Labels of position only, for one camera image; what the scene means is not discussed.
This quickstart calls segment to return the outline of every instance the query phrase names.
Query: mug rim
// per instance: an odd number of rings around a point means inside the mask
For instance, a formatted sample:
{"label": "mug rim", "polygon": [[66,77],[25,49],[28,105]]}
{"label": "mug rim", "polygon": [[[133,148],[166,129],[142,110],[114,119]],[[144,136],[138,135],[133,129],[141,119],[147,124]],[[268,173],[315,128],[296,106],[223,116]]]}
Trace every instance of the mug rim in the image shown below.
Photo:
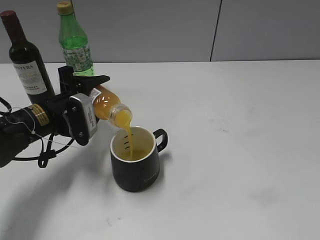
{"label": "mug rim", "polygon": [[119,130],[119,131],[112,137],[111,142],[110,142],[110,151],[111,151],[111,154],[112,154],[117,160],[119,160],[119,161],[121,161],[121,162],[124,162],[124,163],[132,163],[132,164],[134,164],[134,163],[138,163],[138,162],[140,162],[140,161],[143,161],[143,160],[147,159],[147,158],[154,152],[154,150],[155,150],[155,148],[156,148],[156,145],[157,145],[157,142],[156,142],[156,137],[155,137],[155,135],[154,135],[151,131],[149,131],[148,129],[144,128],[143,126],[131,126],[130,129],[143,129],[143,130],[146,130],[146,131],[152,136],[153,146],[152,146],[151,151],[150,151],[145,157],[143,157],[143,158],[141,158],[141,159],[139,159],[139,160],[136,160],[136,161],[127,161],[127,160],[123,160],[123,159],[121,159],[120,157],[118,157],[118,156],[115,154],[115,152],[114,152],[113,142],[114,142],[116,136],[117,136],[121,131],[126,131],[126,130],[124,130],[124,129]]}

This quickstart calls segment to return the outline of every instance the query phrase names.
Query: gray wall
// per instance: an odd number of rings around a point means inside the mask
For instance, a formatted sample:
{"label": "gray wall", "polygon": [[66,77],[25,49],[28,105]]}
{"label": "gray wall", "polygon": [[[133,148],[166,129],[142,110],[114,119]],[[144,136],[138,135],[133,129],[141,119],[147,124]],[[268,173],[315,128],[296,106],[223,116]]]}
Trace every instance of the gray wall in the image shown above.
{"label": "gray wall", "polygon": [[[63,62],[59,0],[1,1],[45,62]],[[318,59],[320,0],[73,0],[95,62]],[[0,63],[9,38],[0,24]]]}
{"label": "gray wall", "polygon": [[213,61],[320,57],[320,0],[223,0]]}
{"label": "gray wall", "polygon": [[[45,62],[63,62],[59,0],[1,1],[15,10]],[[220,0],[73,0],[95,62],[209,61]],[[10,41],[0,24],[0,63]]]}

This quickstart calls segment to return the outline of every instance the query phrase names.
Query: bottle label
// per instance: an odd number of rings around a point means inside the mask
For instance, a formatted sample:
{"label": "bottle label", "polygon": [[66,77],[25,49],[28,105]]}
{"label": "bottle label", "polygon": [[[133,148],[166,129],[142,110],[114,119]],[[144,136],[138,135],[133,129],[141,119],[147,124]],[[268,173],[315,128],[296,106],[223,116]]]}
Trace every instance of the bottle label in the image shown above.
{"label": "bottle label", "polygon": [[24,64],[13,63],[13,67],[27,94],[37,95],[47,91],[36,61]]}
{"label": "bottle label", "polygon": [[82,72],[92,67],[93,62],[90,55],[89,45],[75,49],[61,48],[65,63],[73,67],[75,72]]}
{"label": "bottle label", "polygon": [[41,127],[50,123],[48,115],[41,106],[32,104],[31,106],[28,106],[28,108],[31,109]]}
{"label": "bottle label", "polygon": [[89,126],[89,132],[91,132],[97,126],[94,107],[92,106],[92,104],[87,104],[84,107],[84,111],[85,111],[86,122]]}
{"label": "bottle label", "polygon": [[95,99],[101,94],[101,91],[98,89],[94,88],[91,90],[89,98],[92,99],[92,103],[94,103]]}

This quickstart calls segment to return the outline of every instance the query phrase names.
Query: tape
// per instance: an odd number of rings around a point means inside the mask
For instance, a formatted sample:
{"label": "tape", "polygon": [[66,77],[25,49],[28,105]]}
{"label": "tape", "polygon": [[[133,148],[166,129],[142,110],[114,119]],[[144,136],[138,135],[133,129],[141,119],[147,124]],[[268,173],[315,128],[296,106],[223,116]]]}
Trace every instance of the tape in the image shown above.
{"label": "tape", "polygon": [[31,109],[41,127],[50,123],[48,115],[41,106],[32,104],[31,106],[28,106],[28,108]]}

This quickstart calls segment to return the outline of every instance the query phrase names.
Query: green plastic bottle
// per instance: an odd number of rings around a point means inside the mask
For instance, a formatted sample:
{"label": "green plastic bottle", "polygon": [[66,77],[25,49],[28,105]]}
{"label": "green plastic bottle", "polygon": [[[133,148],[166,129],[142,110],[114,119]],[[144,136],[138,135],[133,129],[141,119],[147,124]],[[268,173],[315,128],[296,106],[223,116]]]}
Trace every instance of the green plastic bottle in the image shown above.
{"label": "green plastic bottle", "polygon": [[61,16],[59,42],[65,63],[73,67],[74,75],[94,76],[88,37],[76,20],[71,2],[62,1],[56,6]]}

